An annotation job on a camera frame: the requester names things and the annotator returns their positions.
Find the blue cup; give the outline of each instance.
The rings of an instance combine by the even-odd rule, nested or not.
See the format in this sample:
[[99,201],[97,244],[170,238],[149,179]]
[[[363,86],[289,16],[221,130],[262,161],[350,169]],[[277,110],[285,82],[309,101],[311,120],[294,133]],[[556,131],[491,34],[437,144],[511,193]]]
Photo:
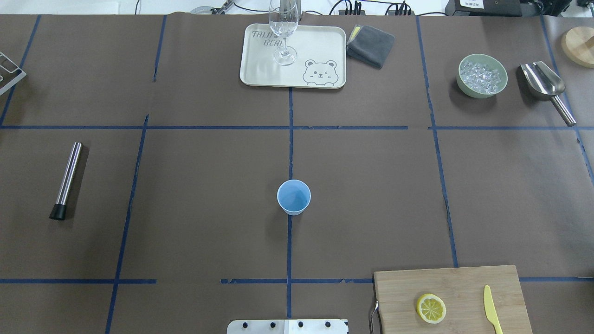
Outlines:
[[280,185],[276,193],[276,200],[288,215],[296,216],[309,205],[311,192],[302,181],[290,179]]

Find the lemon slice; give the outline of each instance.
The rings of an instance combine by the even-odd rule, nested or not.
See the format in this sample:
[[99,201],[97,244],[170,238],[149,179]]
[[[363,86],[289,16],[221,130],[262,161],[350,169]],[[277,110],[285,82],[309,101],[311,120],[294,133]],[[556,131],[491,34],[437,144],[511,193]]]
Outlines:
[[428,323],[440,323],[446,317],[446,305],[434,294],[424,294],[416,302],[416,312]]

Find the black box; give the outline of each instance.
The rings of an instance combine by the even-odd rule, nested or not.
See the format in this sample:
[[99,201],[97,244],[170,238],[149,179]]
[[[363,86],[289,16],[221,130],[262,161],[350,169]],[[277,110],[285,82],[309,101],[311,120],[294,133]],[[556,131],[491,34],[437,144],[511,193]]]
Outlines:
[[520,0],[450,0],[445,6],[450,16],[522,16]]

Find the bowl of ice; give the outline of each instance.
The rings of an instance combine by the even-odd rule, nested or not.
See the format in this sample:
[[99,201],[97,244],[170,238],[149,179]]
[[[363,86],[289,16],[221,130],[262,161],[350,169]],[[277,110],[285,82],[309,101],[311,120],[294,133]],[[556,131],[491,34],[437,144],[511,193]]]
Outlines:
[[497,59],[475,53],[464,57],[458,66],[456,81],[468,96],[477,99],[491,97],[507,85],[507,72]]

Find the white floor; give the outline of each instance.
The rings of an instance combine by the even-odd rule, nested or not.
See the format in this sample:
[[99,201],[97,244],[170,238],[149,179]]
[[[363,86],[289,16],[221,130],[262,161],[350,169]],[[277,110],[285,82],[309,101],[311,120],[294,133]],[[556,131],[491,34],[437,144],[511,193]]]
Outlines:
[[[327,15],[330,8],[337,0],[302,0],[302,10],[318,11]],[[563,13],[566,17],[592,17],[590,10],[578,7],[577,0],[573,0],[569,9]],[[72,0],[2,0],[0,1],[0,14],[134,14],[137,0],[78,0],[73,4]],[[196,7],[212,6],[220,7],[225,0],[140,0],[140,14],[169,14],[172,12],[190,12]],[[242,7],[267,10],[267,0],[236,0]],[[431,11],[444,11],[448,0],[407,0],[417,14]],[[372,2],[363,3],[363,9],[368,15],[384,15],[386,4]],[[237,7],[232,7],[228,14],[251,13]]]

